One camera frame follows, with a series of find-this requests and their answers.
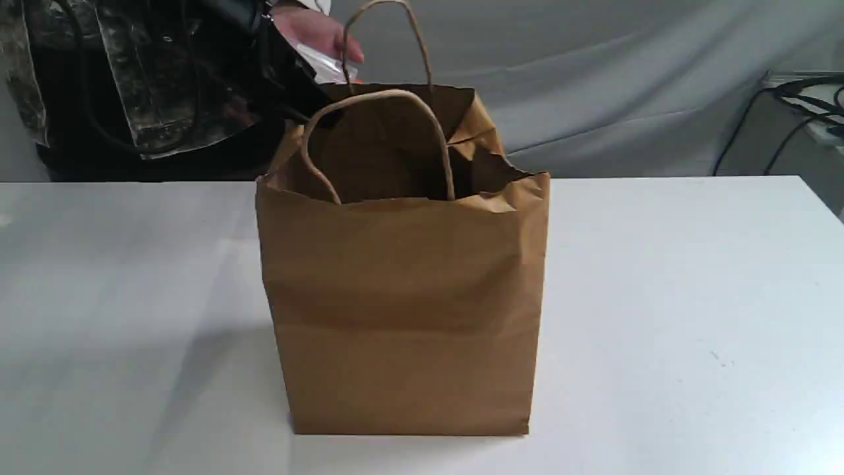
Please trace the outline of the person's left hand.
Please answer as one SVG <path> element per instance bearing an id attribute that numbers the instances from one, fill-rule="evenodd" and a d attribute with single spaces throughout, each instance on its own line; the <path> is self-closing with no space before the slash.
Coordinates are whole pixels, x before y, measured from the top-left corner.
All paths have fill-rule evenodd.
<path id="1" fill-rule="evenodd" d="M 338 59 L 345 53 L 349 62 L 364 63 L 359 42 L 352 36 L 344 39 L 343 25 L 329 11 L 329 1 L 277 1 L 271 15 L 275 27 L 288 42 L 304 44 Z"/>

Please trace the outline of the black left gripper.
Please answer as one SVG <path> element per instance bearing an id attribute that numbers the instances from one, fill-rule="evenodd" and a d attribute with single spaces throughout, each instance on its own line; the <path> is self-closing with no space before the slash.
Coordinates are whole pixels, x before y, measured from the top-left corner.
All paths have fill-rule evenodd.
<path id="1" fill-rule="evenodd" d="M 310 63 L 287 42 L 270 17 L 262 17 L 254 42 L 254 111 L 306 124 L 334 102 L 315 81 Z"/>

